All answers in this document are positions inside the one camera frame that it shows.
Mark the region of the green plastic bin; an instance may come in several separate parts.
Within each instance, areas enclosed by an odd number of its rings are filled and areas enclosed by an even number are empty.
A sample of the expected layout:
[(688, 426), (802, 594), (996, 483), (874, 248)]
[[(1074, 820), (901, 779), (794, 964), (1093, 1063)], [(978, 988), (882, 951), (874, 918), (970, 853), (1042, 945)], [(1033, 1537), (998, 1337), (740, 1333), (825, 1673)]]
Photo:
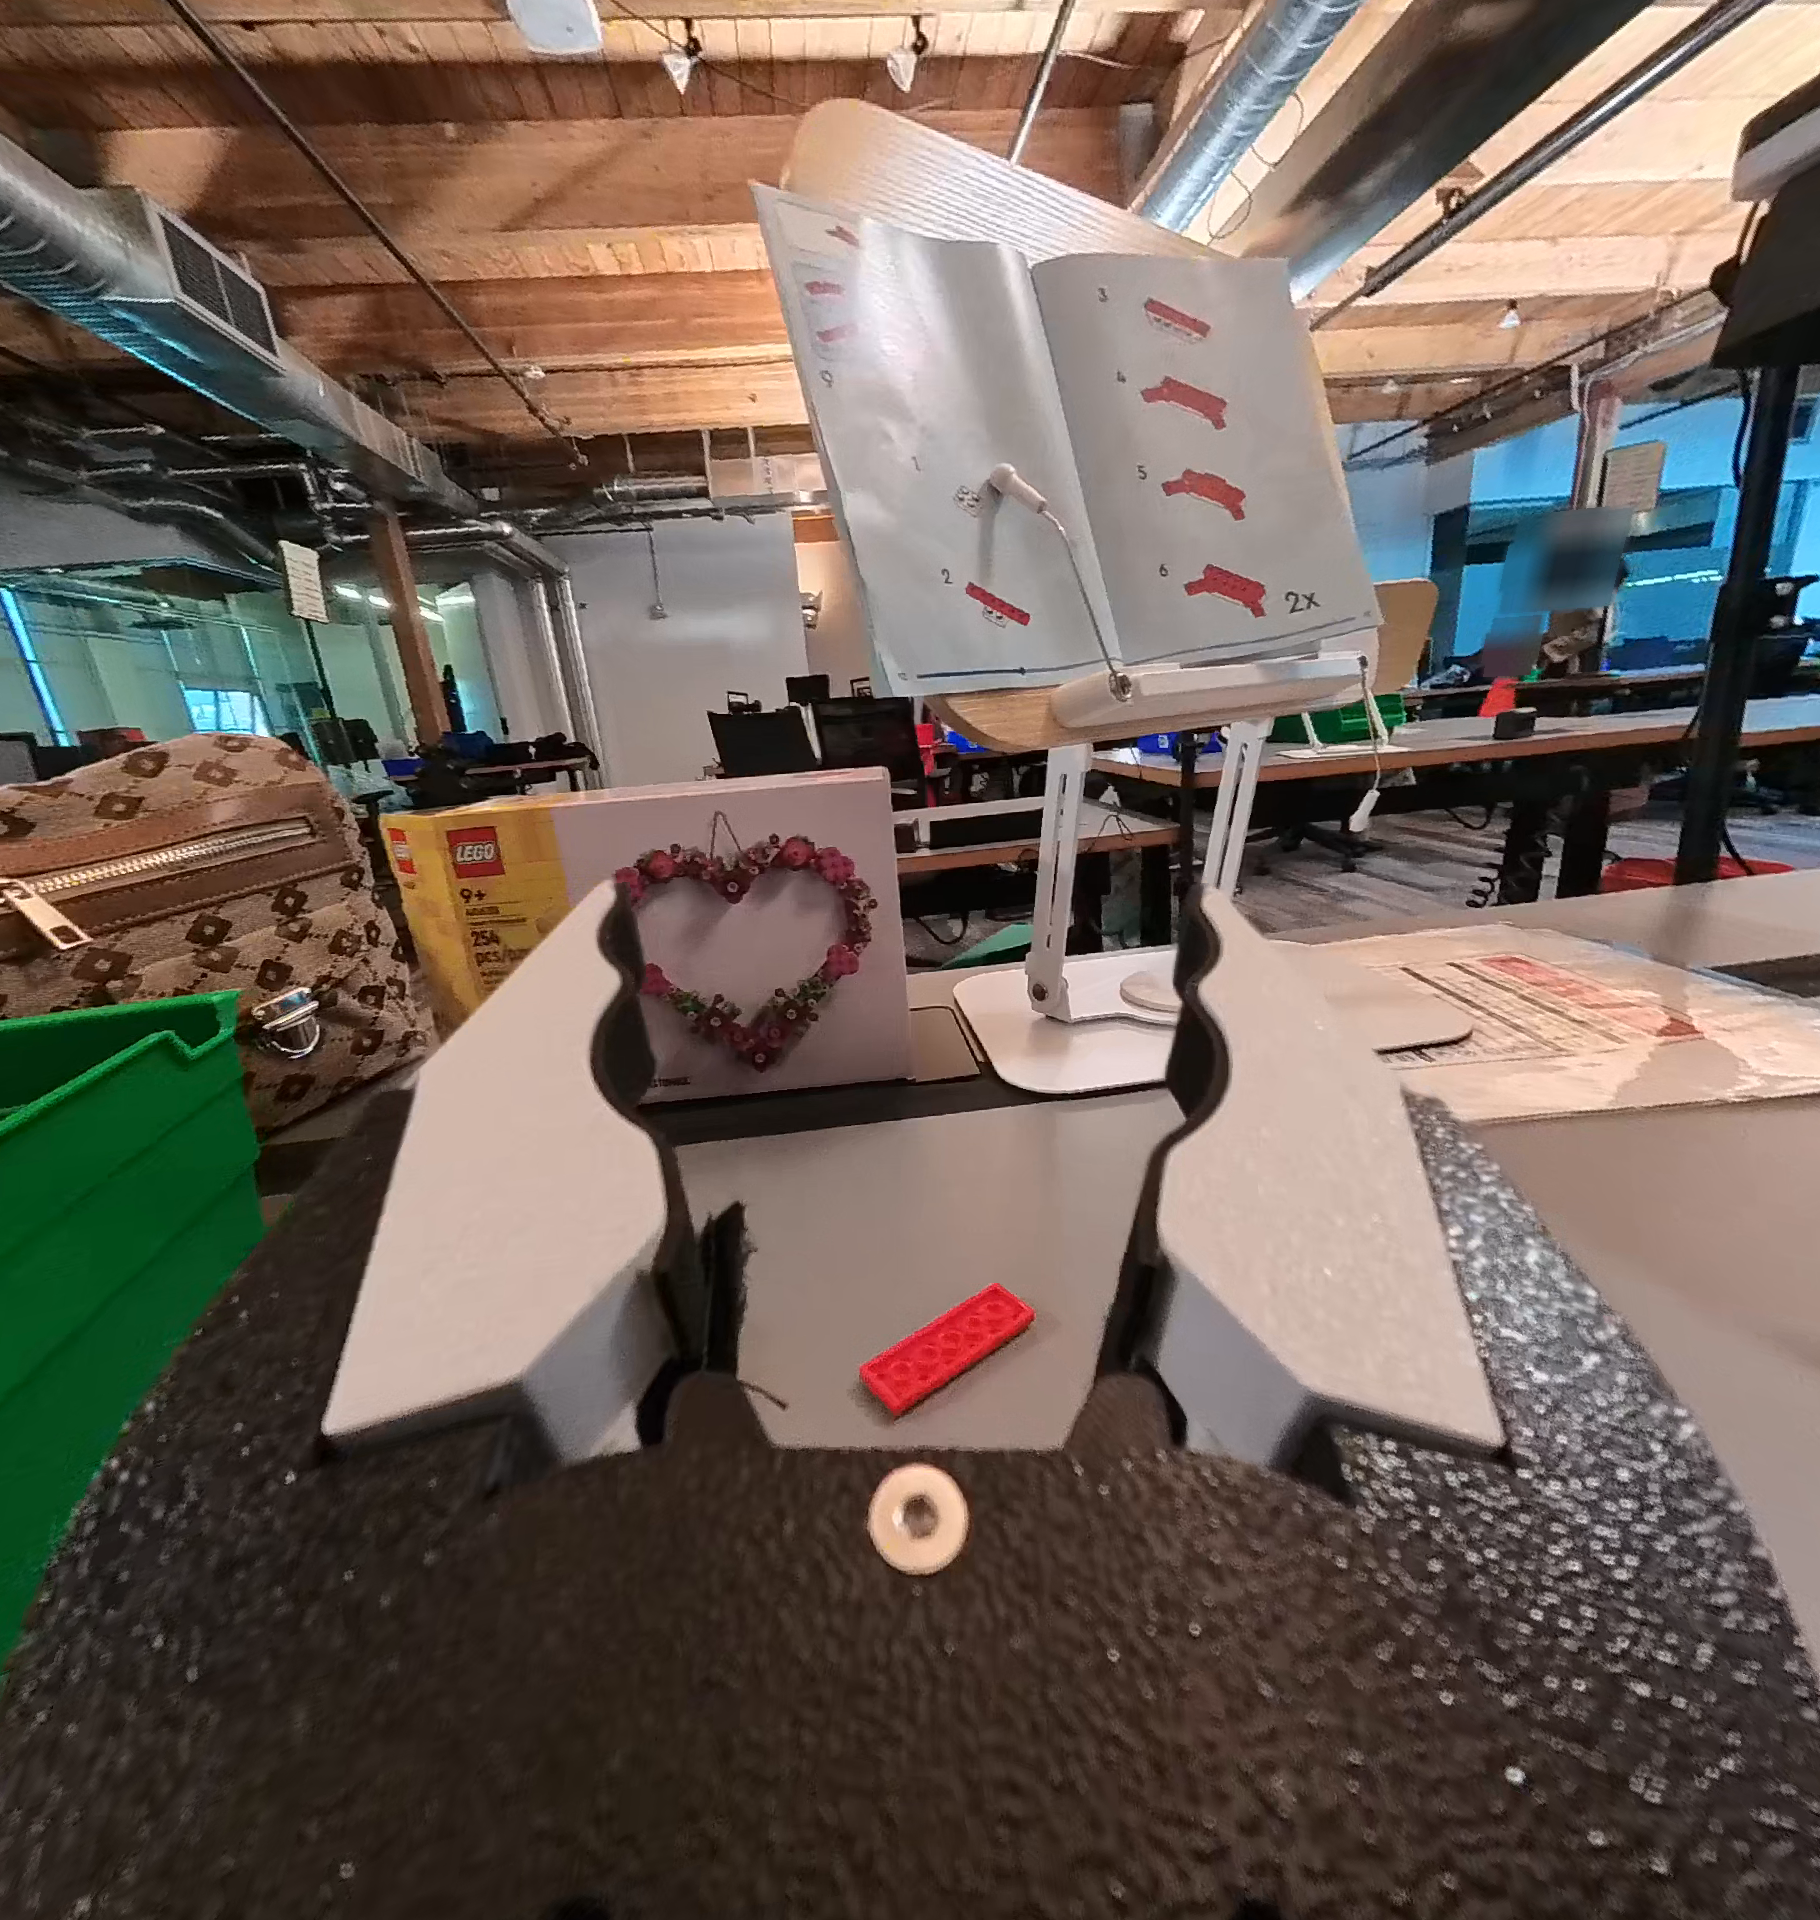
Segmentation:
[(261, 1234), (237, 997), (0, 1022), (0, 1675), (74, 1510)]

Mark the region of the black monitor pole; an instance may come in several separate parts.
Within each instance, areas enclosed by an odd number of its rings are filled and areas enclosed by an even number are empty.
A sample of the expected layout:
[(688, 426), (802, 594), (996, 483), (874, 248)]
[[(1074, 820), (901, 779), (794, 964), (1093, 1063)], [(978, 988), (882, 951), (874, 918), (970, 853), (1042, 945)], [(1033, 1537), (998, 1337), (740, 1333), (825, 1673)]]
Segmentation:
[(1670, 883), (1677, 887), (1714, 881), (1723, 859), (1729, 788), (1739, 765), (1756, 642), (1765, 620), (1761, 595), (1770, 578), (1768, 563), (1798, 382), (1796, 367), (1771, 365), (1756, 371), (1748, 389), (1731, 554), (1713, 611), (1680, 842), (1670, 871)]

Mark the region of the rectangular silver ventilation duct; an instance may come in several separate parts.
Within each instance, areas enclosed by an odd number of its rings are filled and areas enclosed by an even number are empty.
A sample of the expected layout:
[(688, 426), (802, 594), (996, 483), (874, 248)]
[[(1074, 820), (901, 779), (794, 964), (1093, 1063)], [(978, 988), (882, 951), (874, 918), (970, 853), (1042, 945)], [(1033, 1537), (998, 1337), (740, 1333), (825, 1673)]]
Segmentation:
[(0, 133), (0, 290), (154, 371), (190, 397), (260, 429), (291, 455), (266, 468), (161, 468), (151, 455), (117, 466), (82, 452), (60, 423), (55, 452), (34, 447), (49, 419), (9, 413), (0, 469), (108, 509), (215, 540), (226, 560), (270, 575), (277, 549), (231, 498), (174, 491), (214, 478), (346, 474), (357, 498), (317, 492), (308, 516), (332, 535), (336, 516), (428, 506), (449, 524), (417, 545), (497, 549), (521, 573), (566, 573), (514, 523), (482, 516), (441, 459), (376, 413), (278, 335), (269, 295), (241, 262), (159, 202), (129, 186), (79, 190)]

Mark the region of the spiral silver duct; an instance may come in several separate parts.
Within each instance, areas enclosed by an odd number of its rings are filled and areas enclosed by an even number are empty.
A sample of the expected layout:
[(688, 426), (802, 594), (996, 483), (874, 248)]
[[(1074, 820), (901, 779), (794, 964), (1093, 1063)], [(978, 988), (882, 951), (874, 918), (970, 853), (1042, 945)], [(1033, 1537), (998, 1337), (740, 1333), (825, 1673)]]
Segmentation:
[(1209, 213), (1235, 165), (1306, 83), (1359, 3), (1262, 3), (1172, 126), (1133, 207), (1185, 233)]

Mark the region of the smooth grey duct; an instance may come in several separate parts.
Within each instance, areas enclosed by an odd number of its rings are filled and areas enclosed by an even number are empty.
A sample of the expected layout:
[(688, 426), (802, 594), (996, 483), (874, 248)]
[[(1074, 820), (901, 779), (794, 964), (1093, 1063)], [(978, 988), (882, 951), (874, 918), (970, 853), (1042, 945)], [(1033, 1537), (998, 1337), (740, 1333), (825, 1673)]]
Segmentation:
[(1410, 5), (1264, 185), (1248, 253), (1305, 302), (1619, 30), (1640, 3)]

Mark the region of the red lego plate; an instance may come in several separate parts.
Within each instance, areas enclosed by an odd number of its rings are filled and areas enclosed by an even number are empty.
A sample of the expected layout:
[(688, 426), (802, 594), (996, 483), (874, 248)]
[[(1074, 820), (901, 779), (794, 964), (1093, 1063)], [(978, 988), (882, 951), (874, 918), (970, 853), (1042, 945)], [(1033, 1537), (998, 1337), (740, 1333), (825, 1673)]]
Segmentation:
[(1036, 1310), (1002, 1285), (988, 1285), (901, 1336), (856, 1370), (856, 1379), (899, 1419), (964, 1379), (1036, 1325)]

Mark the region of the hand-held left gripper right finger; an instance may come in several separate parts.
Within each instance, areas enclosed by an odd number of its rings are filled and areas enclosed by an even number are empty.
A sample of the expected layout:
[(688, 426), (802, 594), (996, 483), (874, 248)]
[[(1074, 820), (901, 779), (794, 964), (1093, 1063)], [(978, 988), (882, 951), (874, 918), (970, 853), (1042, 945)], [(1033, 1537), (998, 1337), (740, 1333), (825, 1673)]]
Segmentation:
[(1403, 1082), (1464, 1020), (1202, 887), (1172, 985), (1180, 1122), (1143, 1191), (1143, 1370), (1195, 1452), (1284, 1470), (1313, 1429), (1498, 1458), (1505, 1433)]

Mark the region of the brown patterned bag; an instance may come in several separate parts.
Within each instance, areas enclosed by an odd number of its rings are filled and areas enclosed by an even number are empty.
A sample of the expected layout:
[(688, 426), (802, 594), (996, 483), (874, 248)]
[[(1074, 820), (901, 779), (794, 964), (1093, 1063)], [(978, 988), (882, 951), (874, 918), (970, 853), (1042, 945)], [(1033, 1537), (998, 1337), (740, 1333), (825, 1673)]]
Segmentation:
[(260, 1134), (417, 1068), (358, 823), (295, 749), (197, 733), (0, 787), (0, 1022), (232, 997)]

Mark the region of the lego set box heart picture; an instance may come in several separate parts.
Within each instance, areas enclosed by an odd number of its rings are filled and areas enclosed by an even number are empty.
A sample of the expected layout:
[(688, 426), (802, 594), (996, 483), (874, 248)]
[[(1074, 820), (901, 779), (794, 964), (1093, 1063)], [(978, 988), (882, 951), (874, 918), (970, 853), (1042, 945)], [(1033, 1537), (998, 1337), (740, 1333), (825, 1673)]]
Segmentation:
[(438, 1038), (598, 887), (629, 898), (658, 1102), (901, 1082), (912, 1022), (887, 776), (523, 797), (383, 820)]

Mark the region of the long wooden worktable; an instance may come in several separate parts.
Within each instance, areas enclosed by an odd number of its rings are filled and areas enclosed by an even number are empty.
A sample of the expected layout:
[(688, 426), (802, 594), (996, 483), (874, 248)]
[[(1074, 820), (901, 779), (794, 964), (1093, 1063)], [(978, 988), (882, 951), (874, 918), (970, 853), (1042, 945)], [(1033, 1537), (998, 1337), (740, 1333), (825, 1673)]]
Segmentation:
[[(1494, 902), (1540, 898), (1549, 840), (1557, 851), (1557, 898), (1599, 891), (1610, 808), (1649, 783), (1691, 767), (1705, 723), (1684, 708), (1548, 717), (1514, 740), (1494, 736), (1496, 719), (1408, 723), (1380, 750), (1366, 747), (1262, 749), (1252, 835), (1289, 839), (1343, 829), (1365, 835), (1378, 820), (1487, 813), (1507, 824), (1496, 859)], [(1739, 761), (1820, 749), (1820, 695), (1751, 700), (1739, 728)], [(1176, 824), (1176, 848), (1195, 851), (1213, 826), (1218, 790), (1227, 801), (1227, 754), (1205, 754), (1190, 774), (1180, 764), (1144, 760), (1135, 749), (1093, 760), (1096, 790), (1113, 788), (1136, 812)], [(1365, 826), (1355, 813), (1378, 783)]]

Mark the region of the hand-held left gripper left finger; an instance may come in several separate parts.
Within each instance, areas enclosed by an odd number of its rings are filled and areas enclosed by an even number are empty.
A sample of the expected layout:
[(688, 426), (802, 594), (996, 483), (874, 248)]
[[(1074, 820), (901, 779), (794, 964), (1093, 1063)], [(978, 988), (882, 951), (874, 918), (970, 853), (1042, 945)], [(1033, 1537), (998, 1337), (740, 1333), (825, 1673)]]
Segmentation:
[(709, 1285), (605, 881), (419, 1070), (325, 1401), (336, 1452), (520, 1418), (566, 1464), (638, 1447), (703, 1365)]

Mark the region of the black monitor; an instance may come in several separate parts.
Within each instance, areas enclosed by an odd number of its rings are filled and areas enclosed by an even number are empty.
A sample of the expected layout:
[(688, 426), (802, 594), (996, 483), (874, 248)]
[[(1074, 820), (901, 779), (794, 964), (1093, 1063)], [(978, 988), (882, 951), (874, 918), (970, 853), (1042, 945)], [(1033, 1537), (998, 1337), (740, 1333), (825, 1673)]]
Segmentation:
[(1731, 199), (1764, 213), (1739, 259), (1713, 273), (1725, 315), (1710, 365), (1820, 367), (1820, 75), (1742, 129)]

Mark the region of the wooden support post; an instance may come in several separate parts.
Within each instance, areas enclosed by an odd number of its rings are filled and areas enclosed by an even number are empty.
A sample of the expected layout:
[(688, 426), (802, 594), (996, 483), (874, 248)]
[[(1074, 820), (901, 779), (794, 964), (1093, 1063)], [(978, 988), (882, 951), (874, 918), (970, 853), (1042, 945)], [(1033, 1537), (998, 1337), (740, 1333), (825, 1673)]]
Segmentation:
[(433, 749), (446, 730), (443, 669), (417, 602), (417, 578), (405, 530), (392, 507), (366, 516), (368, 563), (388, 602), (388, 626), (410, 702), (417, 747)]

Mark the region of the clear sleeve with printed sheet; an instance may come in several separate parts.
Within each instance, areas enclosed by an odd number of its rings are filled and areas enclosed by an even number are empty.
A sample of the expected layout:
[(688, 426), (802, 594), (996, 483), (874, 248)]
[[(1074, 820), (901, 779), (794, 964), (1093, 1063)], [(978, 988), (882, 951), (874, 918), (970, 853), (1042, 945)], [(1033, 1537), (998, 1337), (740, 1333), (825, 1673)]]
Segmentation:
[(1557, 931), (1473, 927), (1334, 945), (1470, 1016), (1389, 1056), (1464, 1123), (1820, 1096), (1820, 1005)]

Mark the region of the open lego instruction booklet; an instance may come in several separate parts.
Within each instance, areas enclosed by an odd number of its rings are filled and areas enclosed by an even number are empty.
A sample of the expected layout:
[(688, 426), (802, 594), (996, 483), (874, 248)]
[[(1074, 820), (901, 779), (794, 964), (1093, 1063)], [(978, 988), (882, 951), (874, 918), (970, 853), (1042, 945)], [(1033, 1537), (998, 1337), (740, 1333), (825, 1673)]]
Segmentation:
[(1042, 693), (1090, 736), (1365, 693), (1378, 597), (1281, 265), (752, 198), (895, 693)]

